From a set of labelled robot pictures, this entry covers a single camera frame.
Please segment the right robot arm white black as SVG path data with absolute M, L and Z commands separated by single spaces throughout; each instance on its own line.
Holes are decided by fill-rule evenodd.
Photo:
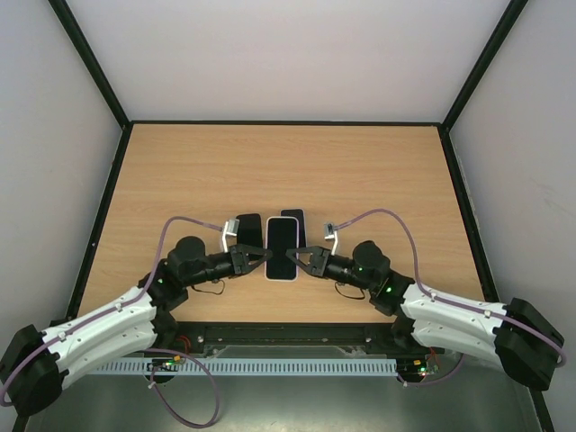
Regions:
M 540 392 L 562 360 L 563 338 L 531 303 L 473 301 L 432 289 L 392 270 L 371 240 L 350 257 L 324 247 L 289 249 L 286 256 L 307 275 L 366 291 L 374 308 L 394 319 L 391 337 L 402 352 L 437 347 L 476 357 Z

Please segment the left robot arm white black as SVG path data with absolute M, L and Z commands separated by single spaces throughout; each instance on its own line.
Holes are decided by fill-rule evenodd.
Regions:
M 170 348 L 178 331 L 172 310 L 197 284 L 248 275 L 272 251 L 243 244 L 208 255 L 200 238 L 180 239 L 127 292 L 84 316 L 38 330 L 17 331 L 1 359 L 1 404 L 31 416 L 72 383 L 116 358 Z

